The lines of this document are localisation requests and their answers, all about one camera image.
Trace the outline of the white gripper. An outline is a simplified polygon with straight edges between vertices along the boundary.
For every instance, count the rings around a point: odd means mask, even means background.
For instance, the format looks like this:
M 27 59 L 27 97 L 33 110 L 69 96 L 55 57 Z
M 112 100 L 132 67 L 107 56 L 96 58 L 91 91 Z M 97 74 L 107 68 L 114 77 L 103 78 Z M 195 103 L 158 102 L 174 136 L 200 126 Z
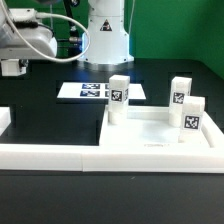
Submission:
M 23 38 L 41 53 L 53 57 L 57 54 L 57 41 L 53 32 L 43 26 L 19 29 Z M 0 59 L 42 59 L 28 47 L 16 33 L 11 38 L 0 37 Z

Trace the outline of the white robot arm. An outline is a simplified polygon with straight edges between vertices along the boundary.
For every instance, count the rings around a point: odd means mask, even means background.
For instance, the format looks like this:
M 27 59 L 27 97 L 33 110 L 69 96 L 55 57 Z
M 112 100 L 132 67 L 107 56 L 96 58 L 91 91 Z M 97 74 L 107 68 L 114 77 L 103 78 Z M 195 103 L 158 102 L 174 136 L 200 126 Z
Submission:
M 134 60 L 129 53 L 129 34 L 123 25 L 124 0 L 88 0 L 89 23 L 65 17 L 64 19 L 83 30 L 78 39 L 81 52 L 67 58 L 66 62 L 78 61 L 96 69 L 110 69 Z M 7 7 L 0 0 L 0 65 L 3 74 L 22 74 L 25 69 L 19 65 L 26 60 L 49 60 L 59 63 L 58 43 L 52 30 L 41 20 L 52 18 L 52 13 L 38 12 L 33 8 Z

